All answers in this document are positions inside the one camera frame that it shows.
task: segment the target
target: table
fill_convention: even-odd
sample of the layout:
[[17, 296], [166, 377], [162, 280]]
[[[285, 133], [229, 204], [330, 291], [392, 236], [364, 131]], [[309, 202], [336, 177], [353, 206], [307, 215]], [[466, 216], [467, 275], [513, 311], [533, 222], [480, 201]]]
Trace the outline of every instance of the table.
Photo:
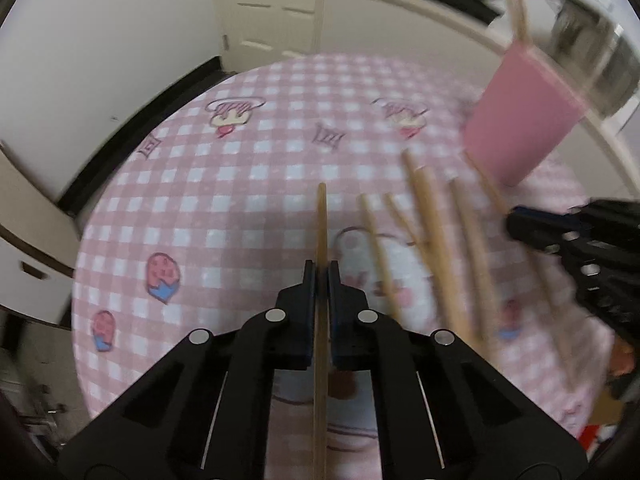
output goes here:
[[[436, 69], [397, 59], [320, 55], [233, 76], [154, 129], [98, 202], [84, 231], [74, 284], [74, 349], [92, 416], [189, 331], [238, 329], [302, 279], [313, 258], [316, 188], [327, 184], [329, 240], [343, 281], [385, 310], [356, 197], [368, 193], [402, 306], [402, 323], [440, 324], [430, 273], [383, 208], [392, 192], [414, 208], [401, 150], [429, 164], [454, 272], [474, 309], [465, 246], [447, 180], [458, 176], [478, 211], [504, 305], [503, 373], [573, 434], [602, 387], [611, 332], [571, 304], [572, 287], [544, 258], [580, 370], [564, 386], [542, 295], [522, 248], [462, 155], [459, 132], [480, 91]], [[508, 194], [512, 203], [565, 211], [586, 201], [571, 171], [550, 156]], [[311, 375], [277, 372], [267, 478], [300, 479], [311, 464]], [[380, 477], [366, 373], [330, 381], [329, 468], [336, 478]]]

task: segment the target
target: black baseboard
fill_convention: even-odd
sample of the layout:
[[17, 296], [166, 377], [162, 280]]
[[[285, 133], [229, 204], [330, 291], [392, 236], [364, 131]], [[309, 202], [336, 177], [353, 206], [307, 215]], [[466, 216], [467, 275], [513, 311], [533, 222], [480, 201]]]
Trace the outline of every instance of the black baseboard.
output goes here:
[[77, 216], [149, 132], [225, 76], [220, 57], [216, 56], [169, 86], [103, 144], [66, 188], [57, 206], [68, 215]]

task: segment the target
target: silver screw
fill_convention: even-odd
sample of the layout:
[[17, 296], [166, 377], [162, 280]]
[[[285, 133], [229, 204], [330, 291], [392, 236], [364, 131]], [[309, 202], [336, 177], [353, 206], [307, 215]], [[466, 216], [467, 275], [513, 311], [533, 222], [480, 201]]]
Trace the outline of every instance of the silver screw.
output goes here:
[[577, 240], [580, 238], [580, 234], [576, 231], [569, 231], [568, 233], [562, 234], [562, 240], [566, 240], [567, 242], [571, 242], [572, 240]]
[[449, 330], [438, 330], [436, 332], [436, 343], [443, 346], [449, 346], [456, 340], [456, 337]]
[[277, 323], [282, 321], [287, 317], [287, 313], [281, 308], [272, 308], [271, 310], [267, 310], [267, 313], [264, 315], [267, 321], [271, 321], [272, 323]]
[[189, 334], [189, 341], [194, 345], [201, 345], [209, 340], [209, 332], [201, 328], [192, 331]]
[[378, 313], [374, 310], [361, 310], [358, 319], [363, 323], [375, 323], [378, 320]]
[[580, 267], [580, 272], [585, 276], [595, 276], [600, 273], [600, 266], [596, 264], [589, 264]]

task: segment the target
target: metal pot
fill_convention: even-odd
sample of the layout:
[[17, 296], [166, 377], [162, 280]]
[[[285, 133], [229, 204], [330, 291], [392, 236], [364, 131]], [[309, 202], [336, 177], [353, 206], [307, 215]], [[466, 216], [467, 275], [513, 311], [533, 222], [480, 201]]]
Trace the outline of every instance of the metal pot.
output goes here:
[[603, 118], [638, 90], [640, 59], [623, 27], [582, 0], [562, 0], [547, 53]]

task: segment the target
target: door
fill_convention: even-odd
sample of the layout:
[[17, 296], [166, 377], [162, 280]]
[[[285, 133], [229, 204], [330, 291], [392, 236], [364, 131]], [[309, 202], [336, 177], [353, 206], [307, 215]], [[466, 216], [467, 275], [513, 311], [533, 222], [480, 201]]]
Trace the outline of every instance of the door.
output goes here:
[[227, 71], [309, 54], [316, 0], [218, 0]]

